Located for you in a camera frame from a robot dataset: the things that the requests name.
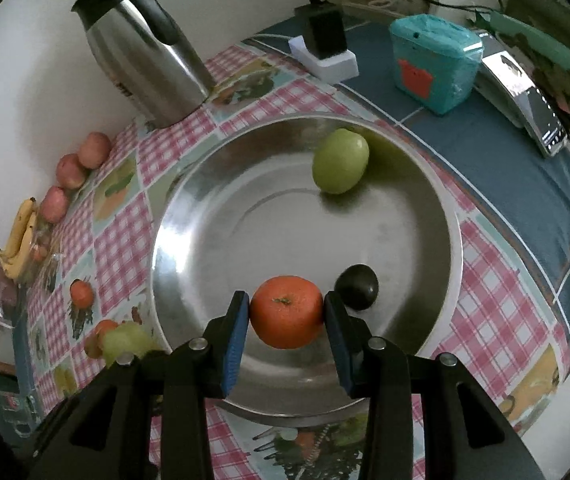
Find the teal bin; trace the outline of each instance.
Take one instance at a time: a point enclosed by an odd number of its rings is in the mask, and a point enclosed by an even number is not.
[[[475,33],[431,14],[396,20],[389,32],[398,88],[438,115],[467,99],[482,59]]]

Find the stainless steel pitcher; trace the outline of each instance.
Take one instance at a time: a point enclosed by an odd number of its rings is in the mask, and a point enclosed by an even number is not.
[[[96,61],[158,128],[196,110],[214,79],[156,0],[76,0]]]

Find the tablecloth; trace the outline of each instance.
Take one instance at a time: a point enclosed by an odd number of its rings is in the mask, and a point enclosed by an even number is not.
[[[257,44],[237,44],[207,62],[218,83],[212,97],[181,123],[150,130],[134,121],[117,135],[108,161],[80,190],[54,231],[60,258],[46,261],[28,296],[28,347],[45,412],[100,371],[83,339],[103,318],[131,319],[152,335],[149,262],[155,227],[172,189],[191,163],[222,139],[264,118],[293,112],[352,115],[411,144],[434,167],[456,204],[463,239],[463,280],[449,351],[473,373],[523,433],[570,371],[570,331],[529,272],[513,240],[460,173],[435,156],[406,125],[349,88],[326,85],[292,60]],[[89,280],[93,307],[76,311],[69,287]],[[425,477],[422,415],[414,399],[414,478]],[[356,475],[365,416],[310,428],[268,428],[207,405],[217,479],[341,478]],[[160,420],[150,459],[159,462]]]

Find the banana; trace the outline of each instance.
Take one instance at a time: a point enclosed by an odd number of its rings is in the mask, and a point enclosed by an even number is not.
[[[30,250],[32,248],[32,236],[34,228],[36,227],[36,211],[32,211],[27,219],[27,226],[21,238],[21,245],[17,253],[11,258],[3,259],[0,256],[0,264],[3,272],[10,280],[16,280],[25,269],[26,264],[30,259]]]
[[[18,253],[31,213],[35,208],[36,199],[34,197],[23,200],[19,206],[5,249],[0,250],[0,261],[7,261]]]

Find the metal bolt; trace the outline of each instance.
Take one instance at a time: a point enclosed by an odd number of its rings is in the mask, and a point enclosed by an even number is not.
[[[454,354],[450,354],[449,352],[440,354],[438,356],[438,360],[445,366],[456,366],[456,363],[458,363],[456,356]]]
[[[198,350],[204,350],[207,348],[207,345],[209,345],[209,343],[207,342],[207,339],[204,337],[195,337],[194,339],[192,339],[190,341],[190,350],[194,350],[194,351],[198,351]]]
[[[372,350],[384,350],[387,346],[387,342],[382,337],[371,337],[367,341],[367,346]]]
[[[116,364],[121,366],[130,366],[134,361],[134,354],[132,352],[123,352],[116,358]]]

